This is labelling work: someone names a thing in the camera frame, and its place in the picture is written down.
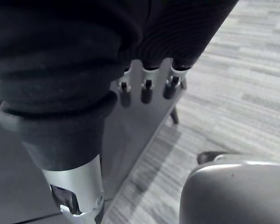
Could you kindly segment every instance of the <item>striped carpet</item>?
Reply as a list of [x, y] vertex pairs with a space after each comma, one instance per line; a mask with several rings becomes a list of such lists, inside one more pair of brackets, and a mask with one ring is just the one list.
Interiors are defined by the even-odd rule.
[[183, 184], [202, 151], [280, 160], [280, 0], [240, 0], [187, 79], [181, 123], [163, 126], [106, 224], [177, 224]]

